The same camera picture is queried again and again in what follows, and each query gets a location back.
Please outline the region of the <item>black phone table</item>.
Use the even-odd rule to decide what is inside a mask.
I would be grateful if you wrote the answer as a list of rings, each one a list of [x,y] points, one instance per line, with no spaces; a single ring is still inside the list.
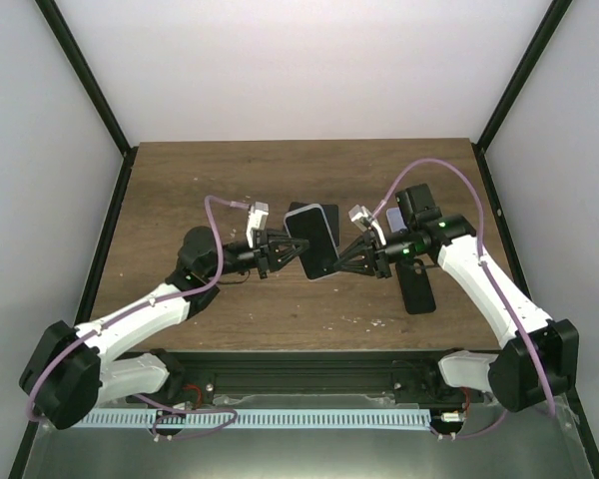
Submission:
[[[301,203],[301,202],[291,202],[289,205],[289,212],[293,212],[293,211],[297,211],[301,208],[305,208],[307,207],[306,203]]]
[[[318,280],[335,274],[338,253],[324,211],[319,204],[307,204],[284,216],[287,233],[309,241],[308,249],[299,257],[308,280]]]

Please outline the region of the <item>black phone case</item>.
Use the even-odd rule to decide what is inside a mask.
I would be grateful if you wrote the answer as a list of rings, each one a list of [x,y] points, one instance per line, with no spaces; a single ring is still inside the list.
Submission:
[[[422,260],[402,260],[395,265],[402,299],[408,314],[429,314],[436,311],[436,302]]]

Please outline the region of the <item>phone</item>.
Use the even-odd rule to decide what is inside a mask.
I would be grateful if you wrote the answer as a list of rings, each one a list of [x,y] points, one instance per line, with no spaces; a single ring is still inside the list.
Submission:
[[[334,245],[339,247],[340,245],[340,219],[339,219],[339,207],[336,204],[321,204],[324,211],[328,226],[330,228]]]

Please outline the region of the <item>black phone front table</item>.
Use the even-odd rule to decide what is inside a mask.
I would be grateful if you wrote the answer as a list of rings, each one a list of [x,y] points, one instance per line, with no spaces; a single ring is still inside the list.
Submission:
[[[293,211],[297,211],[301,208],[305,208],[307,207],[306,203],[301,203],[301,202],[291,202],[289,205],[289,212],[293,212]]]

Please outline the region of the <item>lilac phone case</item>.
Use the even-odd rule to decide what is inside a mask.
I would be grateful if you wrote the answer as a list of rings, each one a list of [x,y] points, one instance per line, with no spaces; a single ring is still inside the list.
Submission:
[[[389,208],[386,210],[385,215],[388,227],[392,233],[397,233],[407,229],[399,208]]]

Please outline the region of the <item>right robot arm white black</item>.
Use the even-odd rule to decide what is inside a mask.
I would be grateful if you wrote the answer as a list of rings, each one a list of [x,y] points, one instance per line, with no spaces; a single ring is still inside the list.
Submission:
[[[426,254],[463,289],[488,322],[497,353],[457,350],[423,377],[437,402],[460,387],[492,394],[519,412],[568,392],[576,382],[579,334],[568,319],[556,321],[532,302],[499,267],[462,215],[446,215],[426,184],[396,194],[404,229],[385,233],[374,214],[355,206],[348,215],[361,235],[339,256],[341,272],[390,277],[394,263]]]

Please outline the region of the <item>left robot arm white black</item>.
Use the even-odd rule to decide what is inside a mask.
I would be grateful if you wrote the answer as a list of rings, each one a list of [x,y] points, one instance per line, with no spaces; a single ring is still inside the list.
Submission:
[[[255,230],[250,240],[222,244],[209,227],[187,232],[174,271],[153,291],[96,320],[50,325],[39,340],[19,385],[31,420],[67,429],[94,407],[141,394],[164,403],[184,391],[185,369],[164,349],[125,358],[154,334],[201,313],[219,294],[223,274],[256,270],[267,277],[307,251],[306,239]]]

